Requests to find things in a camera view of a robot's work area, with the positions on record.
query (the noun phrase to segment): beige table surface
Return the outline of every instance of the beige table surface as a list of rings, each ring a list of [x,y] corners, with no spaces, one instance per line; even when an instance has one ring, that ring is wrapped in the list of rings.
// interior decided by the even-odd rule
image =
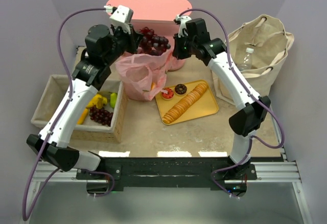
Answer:
[[[118,79],[114,65],[109,79]],[[215,94],[212,73],[202,61],[191,57],[177,71],[168,72],[166,86],[204,79]],[[152,101],[129,100],[124,119],[122,142],[120,144],[71,140],[70,146],[80,150],[126,152],[129,156],[153,157],[159,151],[187,151],[199,156],[200,151],[218,151],[230,154],[233,131],[228,119],[237,112],[235,107],[216,98],[219,111],[203,118],[174,125],[164,125],[160,119],[155,99]],[[277,144],[270,115],[267,115],[258,136],[271,145]],[[278,149],[270,149],[254,141],[252,156],[280,156]]]

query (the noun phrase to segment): red grapes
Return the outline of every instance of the red grapes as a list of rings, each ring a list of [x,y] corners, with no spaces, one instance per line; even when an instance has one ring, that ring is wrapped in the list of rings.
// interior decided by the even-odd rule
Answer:
[[[110,127],[113,113],[105,110],[105,108],[97,109],[96,106],[93,106],[90,108],[89,115],[91,120]]]
[[[170,49],[171,46],[168,39],[164,36],[158,36],[153,29],[144,27],[139,32],[143,34],[143,39],[140,43],[141,53],[160,56],[167,49]]]

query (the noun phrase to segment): bottle cap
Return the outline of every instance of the bottle cap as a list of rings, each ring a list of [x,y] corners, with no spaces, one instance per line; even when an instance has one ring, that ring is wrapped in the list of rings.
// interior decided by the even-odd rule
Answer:
[[[254,52],[254,49],[252,49],[252,48],[246,48],[246,52],[252,54]]]

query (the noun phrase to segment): canvas tote bag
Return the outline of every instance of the canvas tote bag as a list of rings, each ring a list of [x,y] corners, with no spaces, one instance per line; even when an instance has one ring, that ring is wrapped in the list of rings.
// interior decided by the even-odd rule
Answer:
[[[252,69],[241,73],[261,96],[268,95],[293,45],[293,34],[285,31],[278,18],[263,14],[230,33],[228,39],[236,64],[244,59],[246,48],[254,49]],[[216,96],[233,104],[227,88],[215,73],[213,79]]]

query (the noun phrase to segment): baguette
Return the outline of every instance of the baguette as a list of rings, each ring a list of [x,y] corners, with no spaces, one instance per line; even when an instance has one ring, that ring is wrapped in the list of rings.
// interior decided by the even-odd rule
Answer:
[[[182,116],[187,109],[189,109],[195,102],[197,102],[205,91],[208,89],[207,83],[201,83],[197,85],[191,92],[178,101],[162,118],[162,121],[166,124],[170,124],[176,121]]]

